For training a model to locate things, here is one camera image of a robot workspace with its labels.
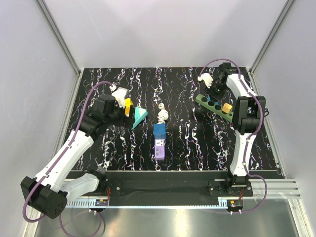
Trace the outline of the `purple white power strip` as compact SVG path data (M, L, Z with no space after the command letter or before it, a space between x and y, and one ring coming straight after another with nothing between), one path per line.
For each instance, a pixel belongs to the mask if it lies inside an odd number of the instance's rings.
M164 160L165 158L165 139L155 139L155 159Z

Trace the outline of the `teal triangular power socket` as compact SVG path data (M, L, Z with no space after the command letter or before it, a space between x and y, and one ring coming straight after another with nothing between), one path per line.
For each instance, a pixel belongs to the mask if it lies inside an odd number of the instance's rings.
M132 127L132 130L134 130L142 121L143 119L147 116L148 111L144 108L140 108L140 107L135 107L135 111L134 111L134 124Z

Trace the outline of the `blue cube plug adapter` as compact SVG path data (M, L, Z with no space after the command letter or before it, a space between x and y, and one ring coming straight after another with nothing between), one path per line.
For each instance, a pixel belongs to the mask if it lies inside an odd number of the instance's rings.
M153 134L155 139L166 139L166 125L165 123L154 124Z

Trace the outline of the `green power strip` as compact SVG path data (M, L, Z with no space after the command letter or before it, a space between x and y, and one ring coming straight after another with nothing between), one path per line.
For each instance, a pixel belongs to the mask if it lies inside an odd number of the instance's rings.
M203 96L202 94L199 94L196 98L195 101L203 106L204 108L208 109L211 112L214 112L215 114L219 115L220 117L224 118L225 120L227 120L228 122L232 122L233 119L233 109L231 110L231 112L229 114L225 114L222 112L222 107L223 105L215 105L215 106L210 106L208 105L208 101L209 99L205 96Z

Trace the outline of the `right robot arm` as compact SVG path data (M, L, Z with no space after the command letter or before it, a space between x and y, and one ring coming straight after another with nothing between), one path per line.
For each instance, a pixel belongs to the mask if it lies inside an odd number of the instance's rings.
M210 98L219 101L225 90L229 89L236 98L232 124L236 135L233 161L229 168L224 190L228 195L237 195L242 188L247 188L248 166L253 142L263 125L266 99L258 96L246 83L240 68L231 66L233 62L222 63L218 75L200 72L199 81L205 83L205 91Z

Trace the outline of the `orange small adapter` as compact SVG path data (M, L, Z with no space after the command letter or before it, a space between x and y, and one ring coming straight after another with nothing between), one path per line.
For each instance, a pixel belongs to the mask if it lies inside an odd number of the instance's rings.
M229 114L232 110L233 106L229 103L225 103L222 107L222 112L225 114Z

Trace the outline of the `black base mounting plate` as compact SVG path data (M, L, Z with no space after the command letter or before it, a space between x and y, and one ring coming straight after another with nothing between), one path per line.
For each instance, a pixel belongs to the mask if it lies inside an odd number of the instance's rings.
M227 171L106 171L102 187L85 191L84 195L104 196L110 189L112 197L133 192L193 192L211 197L251 197L248 177L235 178Z

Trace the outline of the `light blue small adapter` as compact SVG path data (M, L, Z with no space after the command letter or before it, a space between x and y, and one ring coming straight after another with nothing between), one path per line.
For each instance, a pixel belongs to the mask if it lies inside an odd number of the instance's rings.
M214 100L209 100L208 101L208 105L210 105L210 106L215 106L215 105L218 105L218 104L219 104L218 101L214 101Z

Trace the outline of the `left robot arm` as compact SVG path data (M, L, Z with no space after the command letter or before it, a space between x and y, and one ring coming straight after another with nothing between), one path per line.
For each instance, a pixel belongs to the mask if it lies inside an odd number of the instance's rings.
M131 129L135 107L129 98L100 95L91 108L83 108L77 127L54 158L34 178L26 176L21 182L25 202L23 217L26 221L28 206L54 219L66 205L80 196L93 192L102 195L107 188L106 178L100 171L87 173L66 183L65 179L79 158L103 136L111 125Z

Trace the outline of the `yellow cube socket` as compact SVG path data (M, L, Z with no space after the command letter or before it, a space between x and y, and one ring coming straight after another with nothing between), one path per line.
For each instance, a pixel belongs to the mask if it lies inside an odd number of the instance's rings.
M131 98L126 98L125 99L125 112L124 112L126 117L132 117L134 115L134 104L131 100Z

